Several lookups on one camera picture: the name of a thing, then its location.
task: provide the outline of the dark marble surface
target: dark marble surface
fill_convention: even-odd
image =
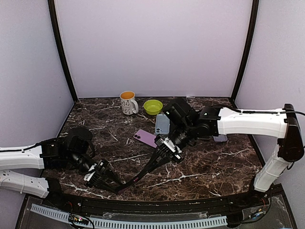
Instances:
[[[149,98],[136,98],[140,112],[124,115],[119,98],[81,99],[72,110],[61,136],[72,127],[84,126],[92,131],[97,155],[108,160],[123,182],[134,177],[149,160],[153,148],[132,136],[143,129],[154,133],[155,116],[142,108]],[[157,98],[167,104],[173,98]],[[195,109],[227,104],[226,98],[188,98]],[[69,170],[44,170],[43,177],[60,180],[65,193],[93,198],[137,201],[166,201],[211,198],[246,192],[252,177],[261,169],[247,135],[229,135],[226,143],[197,141],[195,147],[183,149],[185,160],[169,163],[148,174],[121,195],[88,188],[83,176]]]

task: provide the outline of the patterned mug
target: patterned mug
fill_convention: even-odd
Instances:
[[[132,115],[139,112],[139,106],[135,100],[135,93],[126,91],[120,94],[123,113],[126,115]]]

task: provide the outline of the mug handle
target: mug handle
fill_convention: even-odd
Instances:
[[[134,108],[132,109],[132,112],[134,112],[135,114],[138,113],[138,112],[139,112],[139,106],[138,106],[137,101],[131,100],[131,102],[132,102],[133,105],[134,105]]]

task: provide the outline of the yellow-green bowl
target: yellow-green bowl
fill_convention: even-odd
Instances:
[[[149,115],[157,115],[161,112],[163,104],[159,100],[148,100],[144,103],[144,109]]]

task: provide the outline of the pink phone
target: pink phone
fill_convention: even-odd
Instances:
[[[138,130],[137,133],[134,134],[133,138],[139,140],[140,142],[143,142],[153,148],[156,148],[157,145],[154,142],[154,139],[156,138],[156,135],[153,135],[151,133],[148,133],[145,130]]]

